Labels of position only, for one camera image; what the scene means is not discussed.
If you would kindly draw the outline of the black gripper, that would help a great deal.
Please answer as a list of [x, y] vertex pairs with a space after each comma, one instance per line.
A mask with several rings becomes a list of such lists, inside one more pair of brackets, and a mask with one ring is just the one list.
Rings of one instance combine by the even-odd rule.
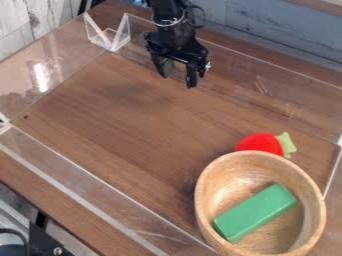
[[195, 27], [188, 22], [158, 27], [155, 32], [144, 34], [147, 50], [156, 71], [168, 78], [178, 61], [186, 64], [187, 88], [194, 88], [208, 70], [208, 50], [196, 39]]

